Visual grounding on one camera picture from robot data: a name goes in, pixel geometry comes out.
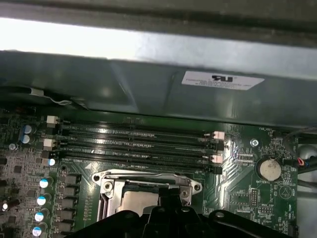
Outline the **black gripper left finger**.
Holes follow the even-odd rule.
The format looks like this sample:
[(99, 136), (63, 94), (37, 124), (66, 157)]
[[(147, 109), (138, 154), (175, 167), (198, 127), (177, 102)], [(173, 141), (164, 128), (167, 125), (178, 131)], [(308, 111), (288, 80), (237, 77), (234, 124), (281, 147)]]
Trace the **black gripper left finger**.
[(158, 205), (150, 214), (139, 216), (124, 210), (80, 229), (72, 238), (170, 238), (173, 212), (173, 189), (160, 188)]

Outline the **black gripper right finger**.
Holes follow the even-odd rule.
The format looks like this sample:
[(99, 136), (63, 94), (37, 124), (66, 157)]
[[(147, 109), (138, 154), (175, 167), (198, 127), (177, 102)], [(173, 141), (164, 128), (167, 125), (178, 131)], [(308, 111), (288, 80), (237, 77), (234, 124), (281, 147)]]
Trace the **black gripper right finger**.
[(225, 210), (208, 217), (182, 205), (180, 189), (169, 190), (171, 238), (287, 238), (288, 235)]

